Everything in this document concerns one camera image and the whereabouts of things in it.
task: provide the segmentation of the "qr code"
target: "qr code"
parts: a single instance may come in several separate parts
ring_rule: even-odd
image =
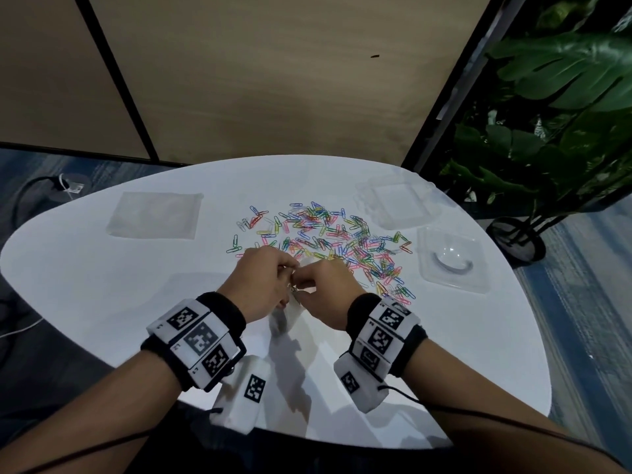
[[[343,382],[344,387],[349,392],[349,394],[353,394],[359,389],[358,381],[355,380],[351,372],[348,372],[347,374],[343,375],[340,378],[340,381]]]
[[[380,321],[382,321],[382,323],[386,326],[393,328],[393,330],[397,330],[404,319],[406,318],[404,318],[401,314],[388,308],[386,308],[380,316]]]
[[[404,316],[411,314],[411,311],[407,310],[403,304],[398,303],[397,301],[393,302],[393,308],[402,313]]]
[[[261,395],[264,393],[265,381],[254,374],[250,375],[250,381],[243,397],[258,403],[261,401]]]
[[[209,376],[214,378],[217,373],[223,368],[228,362],[228,355],[225,350],[222,349],[222,345],[220,344],[214,350],[210,351],[210,354],[206,356],[201,365],[204,366],[206,372],[209,373]]]
[[[380,358],[365,346],[362,346],[362,352],[360,353],[359,358],[369,369],[371,369],[371,371],[374,372],[380,363]]]
[[[203,354],[217,341],[217,334],[211,328],[201,322],[185,336],[185,342],[191,346],[197,355]]]
[[[167,319],[167,323],[170,324],[173,328],[181,330],[184,326],[189,324],[198,316],[199,314],[195,311],[192,311],[189,308],[183,308],[181,311],[178,311],[172,317]]]
[[[393,336],[386,333],[383,329],[376,327],[371,337],[368,338],[368,343],[373,346],[378,353],[384,354],[391,345]]]

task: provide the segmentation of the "hand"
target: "hand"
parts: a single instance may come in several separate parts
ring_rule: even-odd
[[[292,283],[298,289],[316,287],[314,293],[296,291],[294,296],[312,316],[338,330],[347,327],[347,311],[365,291],[340,259],[321,260],[294,271]]]
[[[285,307],[290,276],[298,266],[292,256],[276,248],[248,248],[217,292],[240,309],[246,323],[253,322],[274,306]]]

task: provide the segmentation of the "white cable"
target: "white cable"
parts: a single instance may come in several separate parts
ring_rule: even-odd
[[[38,324],[40,324],[42,321],[43,321],[43,318],[39,318],[39,319],[38,319],[37,321],[35,321],[35,322],[31,325],[31,326],[26,326],[26,327],[23,327],[22,329],[18,329],[17,331],[11,331],[11,332],[8,332],[8,333],[6,333],[6,334],[3,334],[2,336],[0,336],[0,339],[2,339],[2,338],[4,338],[4,337],[7,337],[7,336],[10,336],[10,335],[12,335],[12,334],[18,334],[18,333],[20,333],[20,332],[24,332],[24,331],[26,331],[27,329],[31,329],[33,326],[37,326],[37,325],[38,325]]]
[[[63,176],[63,175],[64,175],[63,173],[60,173],[60,174],[59,174],[59,184],[61,185],[61,187],[62,187],[62,188],[64,187],[64,181],[65,181],[65,180],[62,178],[62,176]],[[68,190],[70,189],[70,183],[69,183],[69,182],[67,182],[67,181],[66,181],[66,183],[67,183],[67,185],[68,185],[68,188],[64,188],[64,191],[66,191],[67,195],[70,197],[70,201],[73,201],[73,200],[74,200],[73,195],[71,195],[71,194],[70,194],[70,191],[68,191]]]

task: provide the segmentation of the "pile of paper clips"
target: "pile of paper clips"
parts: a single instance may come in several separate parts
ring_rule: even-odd
[[[303,256],[329,260],[340,258],[349,270],[362,270],[377,294],[389,294],[404,304],[410,304],[410,300],[415,299],[399,277],[401,266],[396,267],[393,261],[395,254],[413,253],[411,242],[399,231],[393,236],[372,236],[367,223],[358,216],[347,217],[344,208],[328,211],[314,201],[311,205],[290,203],[289,206],[287,213],[270,217],[266,217],[269,211],[259,211],[250,206],[254,217],[238,221],[237,226],[243,232],[257,227],[261,243],[255,242],[256,248],[261,245],[276,247],[296,259]],[[298,230],[296,237],[290,235],[291,228]],[[394,243],[396,248],[391,249],[392,245],[387,248],[387,242]],[[241,250],[239,236],[235,234],[233,246],[226,253],[237,253],[235,256],[241,258]],[[360,284],[369,289],[369,285]]]

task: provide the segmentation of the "striped carpet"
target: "striped carpet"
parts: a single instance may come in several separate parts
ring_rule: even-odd
[[[0,150],[0,246],[12,232],[15,193],[33,177],[84,174],[96,191],[167,169]],[[56,206],[42,200],[46,192],[46,182],[28,191],[20,205],[23,221]],[[632,468],[632,198],[601,213],[573,215],[543,238],[546,258],[516,275],[532,303],[549,358],[550,416]],[[0,279],[0,299],[10,293]],[[0,321],[3,310],[0,306]],[[36,319],[36,313],[28,314],[20,327]],[[108,371],[46,323],[19,338],[0,370],[0,416],[64,404]],[[58,355],[39,359],[35,369],[27,347],[43,343],[54,343]],[[0,359],[5,349],[0,344]]]

